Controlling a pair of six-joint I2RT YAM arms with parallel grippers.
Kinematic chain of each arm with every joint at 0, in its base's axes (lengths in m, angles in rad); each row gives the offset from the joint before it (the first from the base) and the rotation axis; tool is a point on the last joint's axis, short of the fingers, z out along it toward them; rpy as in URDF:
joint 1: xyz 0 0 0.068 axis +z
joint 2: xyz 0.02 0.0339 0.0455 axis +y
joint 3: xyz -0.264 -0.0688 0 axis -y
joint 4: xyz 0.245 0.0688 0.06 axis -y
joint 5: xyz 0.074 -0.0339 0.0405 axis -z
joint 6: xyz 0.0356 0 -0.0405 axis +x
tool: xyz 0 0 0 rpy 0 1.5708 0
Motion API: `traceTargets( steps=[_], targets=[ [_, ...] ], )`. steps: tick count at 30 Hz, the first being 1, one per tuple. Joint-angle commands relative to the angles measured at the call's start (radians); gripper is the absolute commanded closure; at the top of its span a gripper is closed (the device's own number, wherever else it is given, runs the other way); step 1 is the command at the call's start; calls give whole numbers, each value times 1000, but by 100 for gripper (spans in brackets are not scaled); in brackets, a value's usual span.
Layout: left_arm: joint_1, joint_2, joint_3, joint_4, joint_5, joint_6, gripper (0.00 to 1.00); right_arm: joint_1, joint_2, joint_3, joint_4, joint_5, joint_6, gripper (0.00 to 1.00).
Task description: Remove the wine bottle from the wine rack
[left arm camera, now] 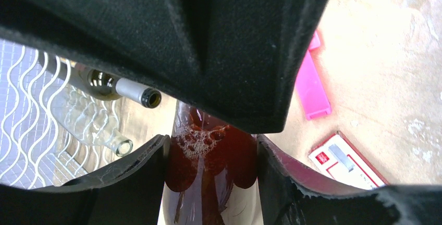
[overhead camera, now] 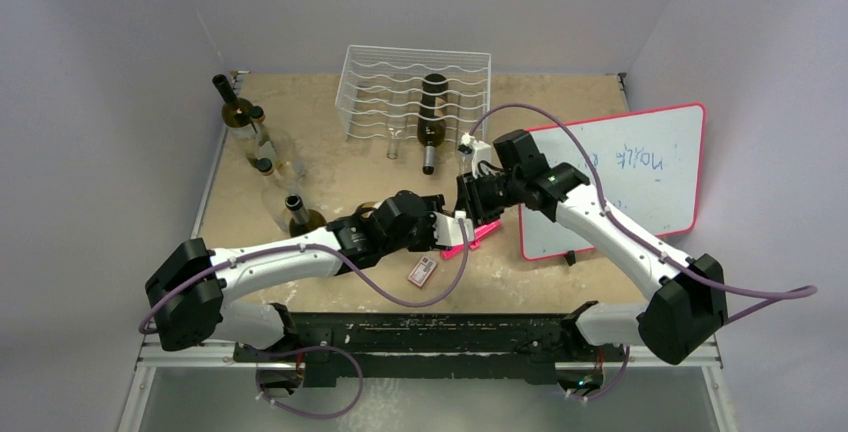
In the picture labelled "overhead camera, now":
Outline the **small clear bottle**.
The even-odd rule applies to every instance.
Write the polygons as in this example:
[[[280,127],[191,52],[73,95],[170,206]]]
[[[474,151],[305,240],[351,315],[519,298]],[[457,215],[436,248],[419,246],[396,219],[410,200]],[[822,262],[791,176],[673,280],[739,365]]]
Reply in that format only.
[[[388,139],[386,157],[389,160],[396,160],[399,156],[400,145],[406,137],[406,121],[404,118],[396,117],[388,120],[386,134]]]

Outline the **green bottle brown label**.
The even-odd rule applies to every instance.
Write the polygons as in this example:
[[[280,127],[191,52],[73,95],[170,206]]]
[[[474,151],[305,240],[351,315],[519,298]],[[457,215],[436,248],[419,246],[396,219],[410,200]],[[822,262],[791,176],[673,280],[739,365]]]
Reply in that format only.
[[[308,208],[299,195],[288,195],[285,198],[285,207],[289,212],[288,231],[291,237],[305,235],[327,224],[324,216]]]

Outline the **green bottle silver cap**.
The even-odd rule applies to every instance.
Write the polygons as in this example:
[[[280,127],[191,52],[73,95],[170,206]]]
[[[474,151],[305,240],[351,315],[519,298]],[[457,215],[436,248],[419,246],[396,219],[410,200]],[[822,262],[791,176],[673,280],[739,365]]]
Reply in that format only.
[[[446,125],[440,113],[447,103],[448,82],[440,73],[430,73],[424,77],[420,99],[417,139],[424,147],[422,172],[432,175],[435,172],[437,148],[444,142]]]

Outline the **clear bottle with black cap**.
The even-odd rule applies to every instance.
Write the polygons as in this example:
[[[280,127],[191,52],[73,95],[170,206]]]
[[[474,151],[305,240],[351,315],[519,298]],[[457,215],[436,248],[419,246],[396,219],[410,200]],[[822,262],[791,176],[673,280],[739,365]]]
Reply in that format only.
[[[263,178],[261,197],[266,211],[280,230],[289,234],[289,212],[285,207],[285,198],[288,195],[296,194],[302,197],[306,205],[299,185],[297,182],[291,182],[284,178],[268,158],[259,159],[256,169]]]

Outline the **dark red gold-capped bottle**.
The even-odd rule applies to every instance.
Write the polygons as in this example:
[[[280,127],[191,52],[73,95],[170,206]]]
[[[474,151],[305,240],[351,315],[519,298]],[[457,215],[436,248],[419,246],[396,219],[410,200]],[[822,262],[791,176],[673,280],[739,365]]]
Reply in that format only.
[[[364,203],[359,204],[356,207],[354,214],[355,215],[367,214],[367,213],[374,211],[377,207],[378,207],[378,205],[377,205],[376,202],[364,202]]]

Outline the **green bottle cream label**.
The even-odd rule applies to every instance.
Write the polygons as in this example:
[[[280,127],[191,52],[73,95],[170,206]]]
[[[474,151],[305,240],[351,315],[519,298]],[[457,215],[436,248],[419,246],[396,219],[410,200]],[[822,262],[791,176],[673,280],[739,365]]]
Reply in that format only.
[[[258,161],[255,145],[258,132],[249,116],[253,104],[236,94],[230,79],[224,74],[215,75],[212,78],[212,84],[223,100],[221,117],[230,138],[236,143],[250,166],[255,168]]]

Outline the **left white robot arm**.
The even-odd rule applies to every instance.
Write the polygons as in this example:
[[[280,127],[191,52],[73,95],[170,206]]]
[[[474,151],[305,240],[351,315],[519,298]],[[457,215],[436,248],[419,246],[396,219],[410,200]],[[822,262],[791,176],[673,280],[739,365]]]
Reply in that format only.
[[[157,335],[168,352],[218,339],[287,360],[297,351],[298,334],[281,307],[245,303],[244,296],[306,278],[361,273],[403,249],[423,252],[465,244],[473,236],[472,223],[463,212],[446,212],[443,205],[440,195],[403,190],[286,240],[231,249],[210,249],[200,238],[186,240],[147,280],[151,309],[139,330]]]

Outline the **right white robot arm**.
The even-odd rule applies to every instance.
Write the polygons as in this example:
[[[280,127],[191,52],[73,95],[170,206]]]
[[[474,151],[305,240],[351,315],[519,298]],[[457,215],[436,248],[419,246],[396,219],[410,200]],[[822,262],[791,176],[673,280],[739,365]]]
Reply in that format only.
[[[487,144],[470,134],[458,153],[467,172],[457,204],[475,226],[521,205],[586,240],[644,297],[634,304],[590,301],[567,315],[564,351],[584,359],[602,345],[645,346],[672,365],[683,362],[728,320],[723,269],[708,254],[693,259],[651,235],[601,198],[598,186],[569,163],[550,165],[532,135],[515,130]]]

